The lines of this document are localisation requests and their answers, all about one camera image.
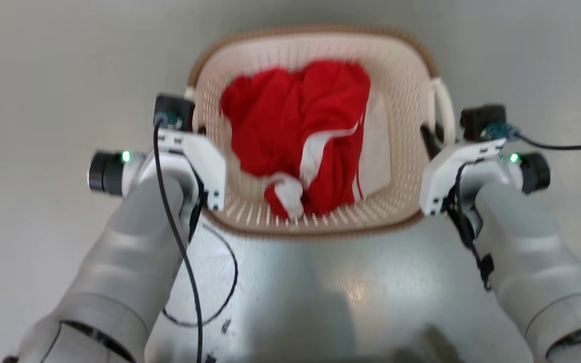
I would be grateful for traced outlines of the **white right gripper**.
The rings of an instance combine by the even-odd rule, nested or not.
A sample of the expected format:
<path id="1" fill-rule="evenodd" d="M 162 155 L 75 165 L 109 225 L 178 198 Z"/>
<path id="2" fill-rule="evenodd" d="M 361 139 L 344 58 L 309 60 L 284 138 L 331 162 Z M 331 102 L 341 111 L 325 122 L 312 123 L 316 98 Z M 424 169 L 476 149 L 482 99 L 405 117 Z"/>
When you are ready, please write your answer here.
<path id="1" fill-rule="evenodd" d="M 421 125 L 420 133 L 426 147 L 429 165 L 422 176 L 420 208 L 424 215 L 440 215 L 443 200 L 457 184 L 457 175 L 468 175 L 479 181 L 507 183 L 507 170 L 501 163 L 500 152 L 505 138 L 481 143 L 457 143 L 443 148 L 443 128 L 436 124 L 434 132 Z"/>

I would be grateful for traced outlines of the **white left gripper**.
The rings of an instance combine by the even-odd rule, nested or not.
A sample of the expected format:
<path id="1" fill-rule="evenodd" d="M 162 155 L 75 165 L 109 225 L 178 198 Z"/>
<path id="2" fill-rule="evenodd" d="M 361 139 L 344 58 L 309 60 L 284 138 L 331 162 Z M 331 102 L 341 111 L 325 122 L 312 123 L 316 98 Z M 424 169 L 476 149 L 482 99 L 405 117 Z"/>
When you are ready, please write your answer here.
<path id="1" fill-rule="evenodd" d="M 226 200 L 227 164 L 223 154 L 206 135 L 206 126 L 199 126 L 197 133 L 160 128 L 158 146 L 182 153 L 203 184 L 207 208 L 222 211 Z"/>

